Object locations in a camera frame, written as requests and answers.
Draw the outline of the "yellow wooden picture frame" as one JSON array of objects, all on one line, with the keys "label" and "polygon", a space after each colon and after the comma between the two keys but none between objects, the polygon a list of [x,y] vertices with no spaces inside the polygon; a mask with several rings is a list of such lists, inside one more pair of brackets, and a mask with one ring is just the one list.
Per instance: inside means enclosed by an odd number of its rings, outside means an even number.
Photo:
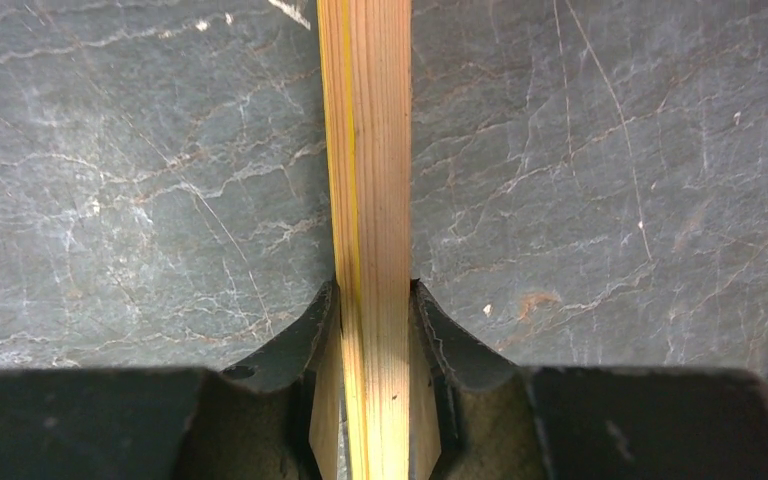
[{"label": "yellow wooden picture frame", "polygon": [[427,479],[441,454],[410,310],[412,5],[317,5],[340,353],[355,479]]}]

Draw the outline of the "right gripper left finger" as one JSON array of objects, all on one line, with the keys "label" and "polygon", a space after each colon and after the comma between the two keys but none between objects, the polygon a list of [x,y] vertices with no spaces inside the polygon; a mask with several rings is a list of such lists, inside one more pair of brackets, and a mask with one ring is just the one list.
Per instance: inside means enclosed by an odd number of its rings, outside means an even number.
[{"label": "right gripper left finger", "polygon": [[335,479],[339,463],[339,289],[328,280],[302,315],[224,370],[240,385],[234,412],[244,475]]}]

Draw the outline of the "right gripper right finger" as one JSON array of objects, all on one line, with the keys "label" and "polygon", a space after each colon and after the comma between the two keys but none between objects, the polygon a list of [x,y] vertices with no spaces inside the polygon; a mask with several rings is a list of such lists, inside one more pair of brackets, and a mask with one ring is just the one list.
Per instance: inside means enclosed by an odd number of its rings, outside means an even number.
[{"label": "right gripper right finger", "polygon": [[441,452],[432,479],[535,479],[537,439],[523,370],[448,314],[418,279],[410,318],[433,393]]}]

